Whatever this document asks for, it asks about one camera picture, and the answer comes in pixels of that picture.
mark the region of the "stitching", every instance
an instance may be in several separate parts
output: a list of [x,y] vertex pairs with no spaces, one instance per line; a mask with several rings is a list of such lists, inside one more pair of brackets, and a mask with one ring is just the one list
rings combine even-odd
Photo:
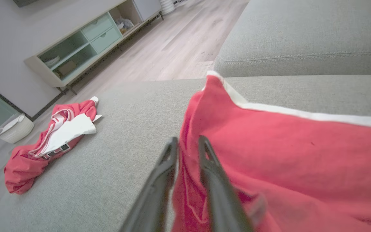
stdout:
[[371,56],[371,54],[349,54],[349,55],[331,55],[331,56],[322,56],[322,57],[299,57],[299,58],[292,58],[292,59],[270,59],[270,60],[256,60],[256,61],[240,61],[234,62],[232,60],[223,60],[220,57],[220,60],[223,63],[262,63],[262,62],[273,62],[273,61],[285,61],[285,60],[294,60],[294,59],[324,59],[330,57],[361,57],[361,56]]
[[[274,56],[274,57],[261,57],[257,58],[256,60],[261,59],[273,59],[273,58],[281,58],[281,57],[296,57],[296,56],[313,56],[313,55],[330,55],[330,54],[353,54],[353,53],[371,53],[370,51],[341,51],[341,52],[332,52],[332,53],[304,53],[304,54],[294,54],[294,55],[284,55],[284,56]],[[230,59],[228,61],[252,61],[252,59]]]

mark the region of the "wooden floor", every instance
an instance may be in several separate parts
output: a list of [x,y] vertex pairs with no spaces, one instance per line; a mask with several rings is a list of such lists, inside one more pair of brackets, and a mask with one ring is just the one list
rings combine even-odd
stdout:
[[[109,53],[57,104],[90,99],[122,82],[204,78],[213,67],[221,45],[249,0],[187,0],[176,4],[165,20],[156,19],[122,50]],[[3,168],[17,145],[34,144],[50,121],[50,107],[35,128],[15,145],[0,142],[0,198],[6,192]]]

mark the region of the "white wall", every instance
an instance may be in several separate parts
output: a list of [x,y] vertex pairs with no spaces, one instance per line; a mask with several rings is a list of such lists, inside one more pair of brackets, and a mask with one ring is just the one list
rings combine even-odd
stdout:
[[122,0],[0,0],[0,94],[34,116],[59,94],[24,60]]

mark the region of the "red garment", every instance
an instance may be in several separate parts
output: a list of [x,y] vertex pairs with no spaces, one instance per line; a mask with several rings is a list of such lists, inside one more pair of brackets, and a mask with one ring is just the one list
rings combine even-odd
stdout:
[[[60,128],[65,121],[71,121],[75,116],[85,113],[94,120],[96,115],[95,101],[87,100],[82,103],[68,105],[56,105],[52,111],[51,121],[48,129],[40,134],[36,144],[25,145],[14,148],[12,155],[4,168],[5,186],[10,193],[23,194],[30,189],[35,178],[44,172],[45,167],[51,160],[61,157],[70,149],[59,151],[48,160],[41,155],[44,146],[50,139],[53,131]],[[73,148],[82,135],[68,142],[68,147]]]
[[371,117],[249,104],[223,81],[208,75],[185,113],[172,231],[210,231],[200,135],[210,140],[246,212],[251,200],[242,193],[265,196],[258,231],[371,231],[371,126],[362,125],[371,125]]

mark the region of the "gray sofa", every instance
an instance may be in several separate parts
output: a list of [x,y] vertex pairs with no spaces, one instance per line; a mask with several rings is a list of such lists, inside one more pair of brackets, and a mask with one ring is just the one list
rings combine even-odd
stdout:
[[[252,102],[371,116],[371,1],[252,0],[215,70]],[[125,84],[98,96],[97,134],[25,194],[4,195],[0,232],[117,231],[204,83]]]

